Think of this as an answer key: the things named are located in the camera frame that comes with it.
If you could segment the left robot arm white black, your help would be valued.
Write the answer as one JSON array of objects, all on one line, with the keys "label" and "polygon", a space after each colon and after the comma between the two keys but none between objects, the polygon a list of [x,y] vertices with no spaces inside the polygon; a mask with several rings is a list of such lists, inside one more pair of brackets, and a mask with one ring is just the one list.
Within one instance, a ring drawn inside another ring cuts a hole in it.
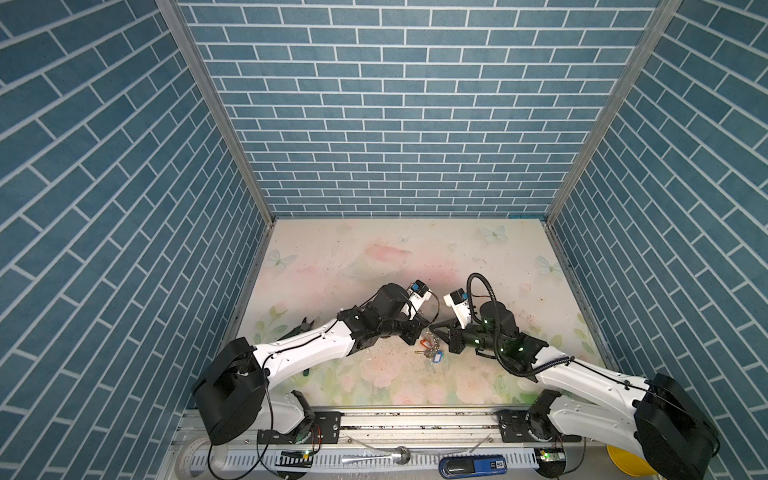
[{"label": "left robot arm white black", "polygon": [[303,441],[315,412],[297,390],[282,398],[271,390],[324,362],[345,358],[399,337],[413,346],[429,321],[419,313],[432,292],[417,280],[408,288],[388,283],[360,306],[341,310],[317,328],[289,338],[251,345],[244,337],[227,343],[191,389],[209,441],[226,444],[254,427]]}]

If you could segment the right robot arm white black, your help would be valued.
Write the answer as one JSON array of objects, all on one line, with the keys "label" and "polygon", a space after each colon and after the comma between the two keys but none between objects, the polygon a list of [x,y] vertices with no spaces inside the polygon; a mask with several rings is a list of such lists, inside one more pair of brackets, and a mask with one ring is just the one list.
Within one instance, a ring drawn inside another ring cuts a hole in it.
[{"label": "right robot arm white black", "polygon": [[445,296],[454,319],[431,325],[450,352],[467,347],[543,390],[526,421],[532,435],[591,438],[631,453],[666,479],[701,479],[720,451],[717,427],[672,377],[648,379],[567,355],[523,332],[493,292],[476,305],[470,286]]}]

